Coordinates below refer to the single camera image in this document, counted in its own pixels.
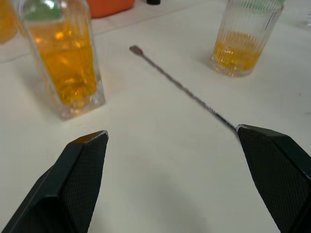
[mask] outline white table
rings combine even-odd
[[[254,72],[208,67],[223,1],[137,2],[93,22],[107,104],[62,121],[31,56],[0,64],[0,230],[75,138],[108,130],[90,233],[278,233],[235,136],[128,48],[137,44],[235,124],[289,134],[311,154],[311,30],[276,25]]]

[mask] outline orange object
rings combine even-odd
[[[135,0],[87,0],[87,2],[92,18],[101,18],[132,8]]]

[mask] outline orange liquid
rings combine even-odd
[[[261,51],[254,39],[245,33],[228,32],[224,39],[216,41],[213,61],[225,69],[247,71],[253,69]]]
[[[9,0],[0,0],[0,44],[16,34],[16,15]]]
[[[61,102],[76,109],[88,105],[97,86],[87,24],[30,25],[30,32]]]

